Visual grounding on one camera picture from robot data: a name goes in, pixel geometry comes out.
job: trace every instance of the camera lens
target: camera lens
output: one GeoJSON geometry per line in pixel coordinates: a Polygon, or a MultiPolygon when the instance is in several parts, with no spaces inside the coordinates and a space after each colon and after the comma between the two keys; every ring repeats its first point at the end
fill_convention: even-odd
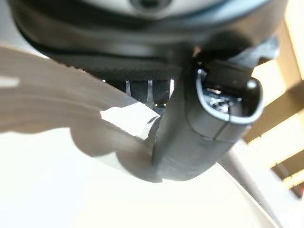
{"type": "Polygon", "coordinates": [[[167,7],[171,0],[130,0],[140,11],[159,11],[167,7]]]}
{"type": "Polygon", "coordinates": [[[140,4],[142,5],[142,7],[146,8],[146,9],[154,9],[159,6],[160,1],[159,0],[141,0],[140,4]]]}

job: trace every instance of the black plastic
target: black plastic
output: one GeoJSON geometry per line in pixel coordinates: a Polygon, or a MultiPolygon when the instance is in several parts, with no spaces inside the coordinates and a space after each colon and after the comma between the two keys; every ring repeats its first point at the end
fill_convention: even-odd
{"type": "Polygon", "coordinates": [[[162,178],[192,179],[210,168],[240,139],[263,109],[261,84],[255,79],[248,80],[256,82],[250,92],[245,87],[238,95],[230,95],[225,90],[219,95],[211,94],[206,89],[200,68],[191,64],[185,69],[156,135],[153,164],[162,178]],[[244,111],[235,116],[229,111],[218,111],[208,105],[209,97],[228,97],[228,102],[238,101],[242,110],[251,112],[244,111]]]}
{"type": "Polygon", "coordinates": [[[196,46],[241,51],[266,40],[287,0],[226,1],[158,20],[119,15],[76,0],[9,2],[22,34],[47,56],[101,79],[165,80],[179,75],[196,46]]]}

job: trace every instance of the white surface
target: white surface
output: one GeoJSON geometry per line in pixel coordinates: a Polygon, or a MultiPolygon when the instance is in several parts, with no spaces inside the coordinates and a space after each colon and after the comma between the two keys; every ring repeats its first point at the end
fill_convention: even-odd
{"type": "Polygon", "coordinates": [[[0,75],[19,78],[0,88],[0,227],[276,227],[218,165],[185,182],[127,174],[126,154],[149,169],[152,142],[101,119],[136,103],[111,86],[4,48],[0,75]]]}

